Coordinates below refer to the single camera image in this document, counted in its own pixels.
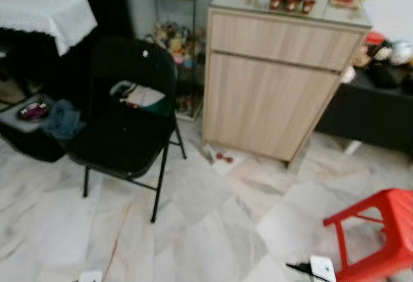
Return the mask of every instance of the black cable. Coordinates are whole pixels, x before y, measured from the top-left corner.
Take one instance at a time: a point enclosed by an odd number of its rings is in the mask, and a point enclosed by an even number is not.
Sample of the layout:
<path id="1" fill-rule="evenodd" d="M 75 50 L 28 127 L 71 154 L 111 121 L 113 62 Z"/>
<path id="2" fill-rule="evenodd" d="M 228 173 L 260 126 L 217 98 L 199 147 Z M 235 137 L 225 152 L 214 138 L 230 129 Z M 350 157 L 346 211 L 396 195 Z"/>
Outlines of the black cable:
<path id="1" fill-rule="evenodd" d="M 322 280 L 322 281 L 324 281 L 324 282 L 331 282 L 331 281 L 329 281 L 329 280 L 327 280 L 327 279 L 325 279 L 325 278 L 323 278 L 323 277 L 320 277 L 320 276 L 317 276 L 316 274 L 313 274 L 312 273 L 312 271 L 311 271 L 311 266 L 310 266 L 310 264 L 308 264 L 308 263 L 300 263 L 300 264 L 298 264 L 298 265 L 292 265 L 292 264 L 286 264 L 286 266 L 287 267 L 290 267 L 290 268 L 292 268 L 292 269 L 295 269 L 295 270 L 297 270 L 297 271 L 300 271 L 300 272 L 302 272 L 302 273 L 304 273 L 304 274 L 308 274 L 310 277 L 314 277 L 314 278 L 316 278 L 316 279 L 320 279 L 320 280 Z"/>

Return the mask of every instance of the red object on floor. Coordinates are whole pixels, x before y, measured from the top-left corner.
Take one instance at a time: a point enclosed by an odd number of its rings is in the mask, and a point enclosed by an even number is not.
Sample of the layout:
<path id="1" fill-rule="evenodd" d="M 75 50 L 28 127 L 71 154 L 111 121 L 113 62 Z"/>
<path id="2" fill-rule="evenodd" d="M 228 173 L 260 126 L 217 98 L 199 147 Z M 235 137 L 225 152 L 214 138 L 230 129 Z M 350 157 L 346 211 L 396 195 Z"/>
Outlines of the red object on floor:
<path id="1" fill-rule="evenodd" d="M 383 220 L 360 215 L 369 208 L 377 208 Z M 357 263 L 349 265 L 342 220 L 358 217 L 382 223 L 386 235 L 384 247 Z M 335 224 L 343 268 L 336 274 L 339 282 L 370 281 L 389 277 L 413 264 L 413 192 L 409 190 L 383 190 L 372 197 L 324 220 L 324 225 Z"/>

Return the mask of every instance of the cabinet drawer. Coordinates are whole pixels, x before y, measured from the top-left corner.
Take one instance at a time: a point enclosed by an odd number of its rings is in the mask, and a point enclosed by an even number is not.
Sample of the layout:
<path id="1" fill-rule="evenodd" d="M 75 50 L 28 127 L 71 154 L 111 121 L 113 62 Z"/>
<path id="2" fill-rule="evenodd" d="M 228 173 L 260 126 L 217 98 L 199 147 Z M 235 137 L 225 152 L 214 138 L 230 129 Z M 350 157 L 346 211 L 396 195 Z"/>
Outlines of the cabinet drawer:
<path id="1" fill-rule="evenodd" d="M 341 71 L 357 32 L 212 13 L 211 49 Z"/>
<path id="2" fill-rule="evenodd" d="M 290 161 L 337 76 L 213 53 L 207 81 L 205 140 Z"/>

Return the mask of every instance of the glass top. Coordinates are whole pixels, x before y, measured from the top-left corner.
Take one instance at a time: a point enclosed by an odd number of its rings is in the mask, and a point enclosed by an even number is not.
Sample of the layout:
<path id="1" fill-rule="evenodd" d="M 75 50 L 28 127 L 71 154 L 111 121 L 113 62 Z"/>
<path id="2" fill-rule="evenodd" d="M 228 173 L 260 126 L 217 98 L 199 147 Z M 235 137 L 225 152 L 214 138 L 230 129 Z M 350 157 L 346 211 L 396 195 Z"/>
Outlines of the glass top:
<path id="1" fill-rule="evenodd" d="M 313 11 L 307 15 L 301 13 L 301 7 L 297 8 L 295 12 L 285 11 L 284 6 L 280 6 L 277 10 L 271 10 L 269 3 L 263 4 L 260 0 L 213 0 L 211 5 L 218 8 L 293 16 L 313 21 L 371 28 L 370 20 L 362 6 L 359 6 L 357 10 L 354 10 L 333 6 L 328 0 L 316 0 Z"/>

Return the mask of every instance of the chair leg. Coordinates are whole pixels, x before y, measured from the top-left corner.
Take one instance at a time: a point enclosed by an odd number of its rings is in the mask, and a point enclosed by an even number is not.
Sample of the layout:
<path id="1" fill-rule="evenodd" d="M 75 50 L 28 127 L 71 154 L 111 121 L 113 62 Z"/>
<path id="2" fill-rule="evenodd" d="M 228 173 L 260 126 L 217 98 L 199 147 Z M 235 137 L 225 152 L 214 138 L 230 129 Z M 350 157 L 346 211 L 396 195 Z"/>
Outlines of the chair leg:
<path id="1" fill-rule="evenodd" d="M 89 195 L 89 172 L 90 167 L 85 166 L 85 183 L 83 185 L 83 198 L 86 198 Z"/>
<path id="2" fill-rule="evenodd" d="M 183 159 L 186 159 L 185 147 L 183 146 L 181 132 L 179 131 L 179 126 L 178 126 L 178 122 L 176 121 L 176 117 L 175 117 L 175 130 L 176 130 L 176 135 L 178 136 L 179 145 L 181 146 L 182 157 Z"/>
<path id="3" fill-rule="evenodd" d="M 150 220 L 151 223 L 155 223 L 155 220 L 156 220 L 157 206 L 159 204 L 159 197 L 161 196 L 163 174 L 165 173 L 165 164 L 166 164 L 166 159 L 168 157 L 168 148 L 169 148 L 169 142 L 165 145 L 163 149 L 161 173 L 159 174 L 159 181 L 158 181 L 157 188 L 156 188 L 156 198 L 155 198 L 154 211 L 152 212 L 152 219 Z"/>

